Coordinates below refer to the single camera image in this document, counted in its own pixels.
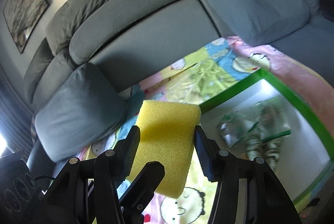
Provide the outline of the clear green tea bag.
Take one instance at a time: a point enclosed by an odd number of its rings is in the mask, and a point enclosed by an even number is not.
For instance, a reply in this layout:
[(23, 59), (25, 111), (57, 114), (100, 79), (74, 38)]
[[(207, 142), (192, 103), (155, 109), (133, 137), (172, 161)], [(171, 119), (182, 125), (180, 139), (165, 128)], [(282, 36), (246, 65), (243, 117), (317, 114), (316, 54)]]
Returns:
[(232, 111), (224, 114), (216, 128), (225, 144), (232, 148), (256, 128), (257, 124), (258, 122), (242, 112)]
[(251, 115), (258, 122), (255, 129), (261, 141), (267, 142), (291, 134), (286, 112), (278, 97), (259, 101), (251, 108)]

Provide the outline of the yellow green sponge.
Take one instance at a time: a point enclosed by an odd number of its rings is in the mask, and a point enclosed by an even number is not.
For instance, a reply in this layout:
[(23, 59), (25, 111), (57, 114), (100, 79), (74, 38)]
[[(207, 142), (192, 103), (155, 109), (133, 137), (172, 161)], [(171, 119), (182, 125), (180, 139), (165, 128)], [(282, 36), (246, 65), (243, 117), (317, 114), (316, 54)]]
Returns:
[(195, 104), (144, 100), (135, 124), (140, 129), (140, 143), (127, 180), (133, 182), (147, 162), (158, 161), (164, 165), (165, 175), (156, 192), (179, 198), (186, 184), (200, 117), (200, 107)]

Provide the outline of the green cloth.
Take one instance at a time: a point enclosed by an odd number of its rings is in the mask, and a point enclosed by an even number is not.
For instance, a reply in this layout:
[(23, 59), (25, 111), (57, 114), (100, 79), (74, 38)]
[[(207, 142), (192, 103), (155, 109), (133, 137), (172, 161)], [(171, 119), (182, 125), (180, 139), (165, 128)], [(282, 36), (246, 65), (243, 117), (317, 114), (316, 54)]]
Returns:
[(262, 157), (273, 171), (280, 160), (283, 138), (276, 138), (267, 142), (261, 141), (258, 135), (251, 135), (246, 141), (246, 154), (249, 160)]

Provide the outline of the green white cardboard box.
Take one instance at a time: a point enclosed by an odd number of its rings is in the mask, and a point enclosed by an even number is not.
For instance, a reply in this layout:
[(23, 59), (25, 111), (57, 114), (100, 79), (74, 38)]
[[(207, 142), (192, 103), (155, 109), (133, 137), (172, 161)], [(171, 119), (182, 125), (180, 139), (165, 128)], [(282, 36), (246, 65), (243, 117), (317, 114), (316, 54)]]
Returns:
[(298, 210), (333, 173), (333, 137), (310, 106), (259, 69), (200, 105), (207, 137), (240, 158), (262, 156)]

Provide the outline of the grey textured pillow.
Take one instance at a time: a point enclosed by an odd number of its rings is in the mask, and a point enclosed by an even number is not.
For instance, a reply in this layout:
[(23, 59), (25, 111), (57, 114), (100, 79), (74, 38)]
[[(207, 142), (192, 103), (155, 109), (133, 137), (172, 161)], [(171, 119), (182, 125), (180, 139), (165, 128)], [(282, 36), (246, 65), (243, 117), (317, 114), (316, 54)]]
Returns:
[(126, 113), (125, 101), (101, 70), (85, 63), (39, 110), (34, 124), (45, 153), (59, 162), (110, 134)]

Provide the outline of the colourful cartoon bedsheet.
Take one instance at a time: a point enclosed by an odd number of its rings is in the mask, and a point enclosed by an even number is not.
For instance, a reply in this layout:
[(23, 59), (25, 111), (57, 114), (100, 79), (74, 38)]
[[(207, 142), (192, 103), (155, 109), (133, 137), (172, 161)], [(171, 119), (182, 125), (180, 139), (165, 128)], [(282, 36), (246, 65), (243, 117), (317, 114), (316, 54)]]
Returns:
[(201, 104), (263, 68), (302, 97), (333, 133), (333, 87), (319, 74), (270, 45), (251, 47), (238, 37), (217, 39), (160, 72), (123, 90), (134, 100), (134, 124), (143, 99)]

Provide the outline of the blue-grey large pillow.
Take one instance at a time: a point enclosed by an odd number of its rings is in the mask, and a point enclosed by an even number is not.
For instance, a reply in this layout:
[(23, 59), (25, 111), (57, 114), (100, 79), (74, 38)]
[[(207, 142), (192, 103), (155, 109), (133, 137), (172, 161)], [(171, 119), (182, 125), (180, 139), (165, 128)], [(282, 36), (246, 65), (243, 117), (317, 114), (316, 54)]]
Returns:
[(319, 0), (207, 0), (234, 35), (256, 47), (303, 28), (319, 12)]

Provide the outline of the grey sofa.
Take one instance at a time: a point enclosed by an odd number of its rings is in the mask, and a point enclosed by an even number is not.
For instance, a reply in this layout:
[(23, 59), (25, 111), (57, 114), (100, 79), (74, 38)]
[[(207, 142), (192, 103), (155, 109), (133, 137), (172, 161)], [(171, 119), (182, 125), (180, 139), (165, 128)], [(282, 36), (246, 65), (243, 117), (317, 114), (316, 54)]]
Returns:
[(24, 77), (35, 110), (85, 62), (117, 91), (132, 92), (209, 40), (233, 35), (209, 0), (67, 0), (45, 33)]

